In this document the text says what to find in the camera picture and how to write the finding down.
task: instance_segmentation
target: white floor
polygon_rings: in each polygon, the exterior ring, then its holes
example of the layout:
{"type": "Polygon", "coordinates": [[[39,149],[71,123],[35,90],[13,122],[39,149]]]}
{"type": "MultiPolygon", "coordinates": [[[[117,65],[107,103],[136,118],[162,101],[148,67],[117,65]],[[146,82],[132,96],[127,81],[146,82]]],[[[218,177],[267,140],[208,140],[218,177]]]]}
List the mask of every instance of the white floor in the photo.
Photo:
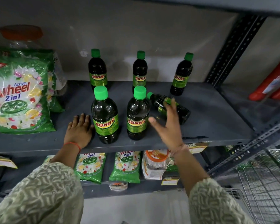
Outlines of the white floor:
{"type": "Polygon", "coordinates": [[[84,200],[81,224],[190,224],[183,191],[111,196],[84,200]]]}

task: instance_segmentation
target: hand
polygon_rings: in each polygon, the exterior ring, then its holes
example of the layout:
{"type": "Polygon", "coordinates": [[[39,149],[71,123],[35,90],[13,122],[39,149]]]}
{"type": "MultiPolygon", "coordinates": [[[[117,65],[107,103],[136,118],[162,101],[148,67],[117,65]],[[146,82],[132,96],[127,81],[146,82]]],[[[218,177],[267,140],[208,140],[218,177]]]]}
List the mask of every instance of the hand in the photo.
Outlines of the hand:
{"type": "Polygon", "coordinates": [[[179,126],[175,99],[171,99],[171,106],[168,105],[167,102],[164,102],[164,106],[167,110],[167,122],[165,127],[161,126],[153,117],[149,117],[148,121],[156,129],[168,149],[174,152],[178,147],[184,144],[182,141],[182,132],[179,126]]]}
{"type": "Polygon", "coordinates": [[[78,116],[74,117],[74,120],[67,126],[67,131],[64,137],[64,144],[68,142],[77,143],[80,148],[86,147],[91,140],[94,125],[89,127],[90,117],[82,113],[80,119],[78,116]]]}

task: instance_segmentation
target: green patterned sleeve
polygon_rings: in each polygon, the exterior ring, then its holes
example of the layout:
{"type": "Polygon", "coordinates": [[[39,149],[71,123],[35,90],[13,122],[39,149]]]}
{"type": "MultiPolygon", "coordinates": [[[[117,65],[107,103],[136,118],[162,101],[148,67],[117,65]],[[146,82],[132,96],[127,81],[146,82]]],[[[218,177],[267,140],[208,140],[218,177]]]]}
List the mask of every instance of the green patterned sleeve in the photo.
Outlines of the green patterned sleeve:
{"type": "Polygon", "coordinates": [[[59,162],[45,163],[0,203],[0,224],[78,224],[83,201],[73,169],[59,162]]]}
{"type": "Polygon", "coordinates": [[[189,209],[191,223],[253,224],[235,199],[211,178],[193,187],[189,209]]]}

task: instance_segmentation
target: person's left hand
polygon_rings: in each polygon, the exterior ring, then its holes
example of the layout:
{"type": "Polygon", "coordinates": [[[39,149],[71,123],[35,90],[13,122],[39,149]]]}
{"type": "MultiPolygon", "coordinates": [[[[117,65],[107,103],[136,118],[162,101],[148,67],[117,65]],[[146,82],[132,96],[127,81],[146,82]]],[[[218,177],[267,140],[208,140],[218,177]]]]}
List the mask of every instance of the person's left hand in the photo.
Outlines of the person's left hand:
{"type": "Polygon", "coordinates": [[[80,148],[86,147],[91,140],[94,125],[90,124],[90,117],[82,113],[80,119],[78,116],[74,117],[74,120],[70,122],[67,126],[67,131],[64,137],[64,144],[68,142],[77,143],[80,148]]]}

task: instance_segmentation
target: bracelet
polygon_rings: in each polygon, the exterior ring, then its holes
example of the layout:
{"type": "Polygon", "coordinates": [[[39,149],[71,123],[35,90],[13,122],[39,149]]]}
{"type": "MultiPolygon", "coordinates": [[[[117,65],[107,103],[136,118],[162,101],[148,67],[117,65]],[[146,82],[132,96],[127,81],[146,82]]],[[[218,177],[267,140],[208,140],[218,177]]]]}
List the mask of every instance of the bracelet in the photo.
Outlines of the bracelet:
{"type": "Polygon", "coordinates": [[[189,150],[189,147],[187,145],[181,145],[177,147],[177,149],[174,152],[171,153],[171,156],[174,158],[177,153],[183,150],[189,150]]]}
{"type": "Polygon", "coordinates": [[[65,143],[65,144],[63,144],[63,145],[67,145],[67,144],[73,144],[73,145],[78,146],[78,148],[79,148],[79,153],[80,153],[81,148],[80,148],[80,146],[79,146],[77,143],[74,143],[74,142],[67,142],[67,143],[65,143]]]}

